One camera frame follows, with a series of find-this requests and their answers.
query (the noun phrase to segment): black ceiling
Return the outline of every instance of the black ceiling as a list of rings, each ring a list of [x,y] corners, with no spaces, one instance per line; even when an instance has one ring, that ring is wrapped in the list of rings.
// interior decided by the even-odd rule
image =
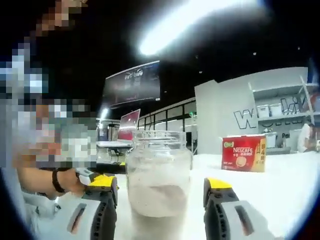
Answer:
[[[48,71],[52,91],[85,99],[92,111],[99,110],[107,76],[160,60],[161,101],[114,109],[112,118],[138,107],[144,115],[194,97],[194,86],[212,79],[306,66],[310,50],[302,38],[271,12],[250,9],[211,14],[159,55],[142,56],[138,46],[148,29],[181,2],[88,0],[72,27],[37,41],[33,60]]]

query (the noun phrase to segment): white table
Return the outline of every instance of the white table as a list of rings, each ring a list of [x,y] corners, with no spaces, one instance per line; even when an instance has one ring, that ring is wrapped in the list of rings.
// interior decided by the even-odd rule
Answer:
[[[183,240],[205,240],[203,182],[205,177],[226,181],[240,200],[250,202],[268,221],[275,237],[287,237],[300,227],[319,192],[320,154],[270,155],[264,173],[221,170],[221,155],[194,156],[191,191]],[[131,212],[126,177],[117,175],[118,208],[115,240],[130,240]]]

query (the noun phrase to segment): laptop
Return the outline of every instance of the laptop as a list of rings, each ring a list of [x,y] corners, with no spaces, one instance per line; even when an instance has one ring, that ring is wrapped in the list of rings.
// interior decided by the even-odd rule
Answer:
[[[117,141],[97,141],[99,148],[125,148],[133,145],[133,132],[138,129],[140,109],[123,115],[120,120],[120,126]]]

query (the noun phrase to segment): person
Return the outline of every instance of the person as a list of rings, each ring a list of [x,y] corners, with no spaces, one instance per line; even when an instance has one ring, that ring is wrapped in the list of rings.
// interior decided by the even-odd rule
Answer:
[[[21,63],[30,60],[31,41],[45,36],[46,32],[52,31],[56,27],[66,26],[70,8],[83,7],[85,3],[86,0],[57,0],[53,10],[49,9],[48,13],[44,14],[36,25],[35,30],[25,38],[23,48],[17,51],[18,54],[12,56],[11,62],[6,64],[6,68],[0,69],[0,80],[5,81],[7,89],[11,89],[11,99],[7,98],[0,102],[0,132],[1,138],[3,138],[0,141],[0,152],[5,153],[5,162],[1,163],[0,176],[18,217],[33,232],[33,237],[37,235],[37,232],[31,219],[31,213],[24,202],[22,187],[30,192],[60,196],[66,192],[81,194],[84,191],[84,186],[77,178],[75,169],[55,171],[56,181],[53,181],[53,172],[29,165],[35,161],[37,156],[51,153],[59,154],[60,147],[54,142],[48,142],[48,139],[43,136],[43,129],[40,129],[40,134],[37,135],[39,132],[34,128],[36,123],[32,121],[31,115],[25,114],[26,112],[19,108],[17,100],[23,99],[25,91],[28,89],[25,86],[29,86],[32,94],[41,95],[43,89],[42,86],[37,88],[37,84],[32,83],[32,81],[42,81],[42,76],[28,73],[30,71],[25,69],[27,64]],[[37,108],[38,117],[45,119],[47,107],[38,105]]]
[[[316,144],[313,141],[315,133],[315,125],[312,123],[305,123],[301,129],[298,137],[297,149],[300,153],[314,151]]]

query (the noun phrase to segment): laptop screen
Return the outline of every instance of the laptop screen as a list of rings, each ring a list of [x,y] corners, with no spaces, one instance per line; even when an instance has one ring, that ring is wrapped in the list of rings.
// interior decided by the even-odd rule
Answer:
[[[132,111],[121,117],[118,131],[118,141],[133,140],[133,132],[138,128],[139,117],[140,109]]]

